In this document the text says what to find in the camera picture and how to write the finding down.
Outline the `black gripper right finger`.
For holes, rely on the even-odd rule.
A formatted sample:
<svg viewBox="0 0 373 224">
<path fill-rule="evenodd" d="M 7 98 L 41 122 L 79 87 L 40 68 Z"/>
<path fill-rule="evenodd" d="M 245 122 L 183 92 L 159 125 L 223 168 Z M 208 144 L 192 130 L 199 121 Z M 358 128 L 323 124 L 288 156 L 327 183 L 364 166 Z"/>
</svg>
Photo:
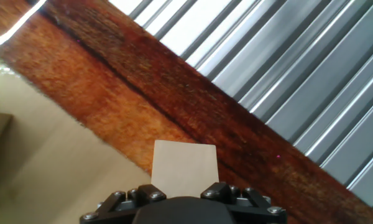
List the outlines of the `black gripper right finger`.
<svg viewBox="0 0 373 224">
<path fill-rule="evenodd" d="M 204 190 L 200 199 L 224 205 L 235 223 L 287 223 L 287 212 L 272 206 L 269 199 L 252 187 L 241 190 L 235 185 L 215 182 Z"/>
</svg>

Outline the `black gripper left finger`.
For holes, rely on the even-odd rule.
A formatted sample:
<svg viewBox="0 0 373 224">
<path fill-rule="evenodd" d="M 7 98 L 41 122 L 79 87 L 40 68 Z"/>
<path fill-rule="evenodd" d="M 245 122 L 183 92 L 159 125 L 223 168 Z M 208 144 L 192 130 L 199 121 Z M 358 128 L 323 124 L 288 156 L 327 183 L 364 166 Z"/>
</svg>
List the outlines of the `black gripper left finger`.
<svg viewBox="0 0 373 224">
<path fill-rule="evenodd" d="M 115 191 L 93 212 L 80 217 L 80 224 L 132 223 L 145 205 L 163 201 L 167 196 L 152 184 L 140 185 L 127 192 Z"/>
</svg>

